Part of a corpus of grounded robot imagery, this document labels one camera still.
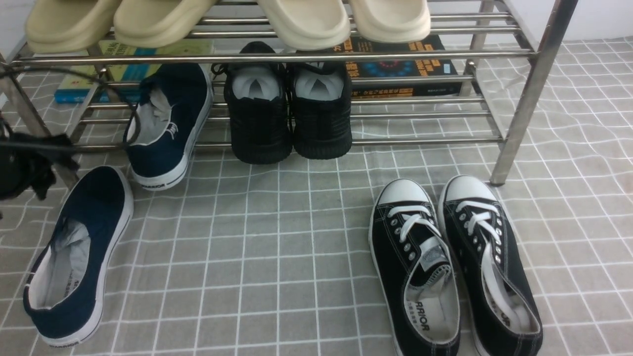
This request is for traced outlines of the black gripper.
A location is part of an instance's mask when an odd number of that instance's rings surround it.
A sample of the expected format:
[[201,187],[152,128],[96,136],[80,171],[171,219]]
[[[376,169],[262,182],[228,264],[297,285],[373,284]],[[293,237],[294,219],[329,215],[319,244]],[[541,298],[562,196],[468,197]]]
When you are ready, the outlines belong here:
[[73,159],[76,150],[65,134],[34,136],[15,132],[1,120],[0,198],[12,200],[27,189],[32,189],[39,200],[56,182],[53,165],[71,172],[79,169]]

